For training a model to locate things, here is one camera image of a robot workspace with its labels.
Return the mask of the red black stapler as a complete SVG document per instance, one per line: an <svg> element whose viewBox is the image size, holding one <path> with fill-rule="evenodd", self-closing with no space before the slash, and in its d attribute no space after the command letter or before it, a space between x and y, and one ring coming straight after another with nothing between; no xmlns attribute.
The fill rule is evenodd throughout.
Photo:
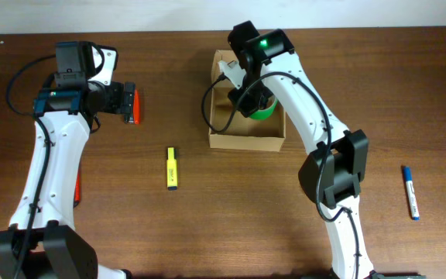
<svg viewBox="0 0 446 279"><path fill-rule="evenodd" d="M134 116L135 116L135 122L127 124L138 125L140 124L141 121L140 97L137 89L135 90Z"/></svg>

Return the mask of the green tape roll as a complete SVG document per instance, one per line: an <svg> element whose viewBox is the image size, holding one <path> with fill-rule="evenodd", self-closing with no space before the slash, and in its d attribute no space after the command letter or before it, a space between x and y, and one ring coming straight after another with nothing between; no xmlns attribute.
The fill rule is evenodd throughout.
<svg viewBox="0 0 446 279"><path fill-rule="evenodd" d="M265 108L258 109L250 115L250 118L254 120L265 120L269 118L273 114L277 104L278 100L276 98L271 98Z"/></svg>

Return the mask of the cardboard box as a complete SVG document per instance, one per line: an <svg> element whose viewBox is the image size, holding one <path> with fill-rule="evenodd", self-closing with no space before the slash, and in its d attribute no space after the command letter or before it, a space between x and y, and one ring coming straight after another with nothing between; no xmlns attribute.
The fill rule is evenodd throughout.
<svg viewBox="0 0 446 279"><path fill-rule="evenodd" d="M208 94L206 109L210 124L216 129L225 126L232 112L232 103L228 93L235 86L229 81L222 81ZM265 120L245 118L236 112L231 125L221 134L208 132L209 146L213 149L280 151L286 139L286 113L281 104L275 107L273 114Z"/></svg>

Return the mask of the blue white marker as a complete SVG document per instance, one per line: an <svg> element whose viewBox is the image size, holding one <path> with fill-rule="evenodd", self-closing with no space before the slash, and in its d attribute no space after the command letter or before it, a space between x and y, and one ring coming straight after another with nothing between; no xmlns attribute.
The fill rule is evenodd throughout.
<svg viewBox="0 0 446 279"><path fill-rule="evenodd" d="M407 192L407 197L408 197L408 202L409 202L409 207L410 207L411 218L414 221L419 221L420 213L419 213L419 209L417 206L415 190L413 187L413 179L412 179L411 169L408 166L402 166L402 172L403 172L403 179L404 179L404 184L406 187L406 192Z"/></svg>

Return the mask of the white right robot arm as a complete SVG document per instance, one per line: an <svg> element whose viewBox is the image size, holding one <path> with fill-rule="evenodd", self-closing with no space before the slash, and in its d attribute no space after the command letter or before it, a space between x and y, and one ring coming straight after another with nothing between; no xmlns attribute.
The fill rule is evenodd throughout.
<svg viewBox="0 0 446 279"><path fill-rule="evenodd" d="M249 117L275 98L300 134L307 158L298 178L326 225L332 277L370 278L374 266L359 218L369 149L366 134L351 131L327 107L283 30L260 34L247 21L234 26L228 43L237 61L221 70L235 86L228 94L233 111Z"/></svg>

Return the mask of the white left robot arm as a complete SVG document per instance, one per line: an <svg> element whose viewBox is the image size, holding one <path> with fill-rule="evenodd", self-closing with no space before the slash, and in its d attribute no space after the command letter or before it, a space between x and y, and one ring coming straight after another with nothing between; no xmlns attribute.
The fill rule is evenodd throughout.
<svg viewBox="0 0 446 279"><path fill-rule="evenodd" d="M98 113L140 121L132 82L114 82L118 51L88 41L56 44L57 70L44 81L29 116L36 139L26 186L9 227L0 231L2 278L130 278L98 262L75 230L81 157L101 126Z"/></svg>

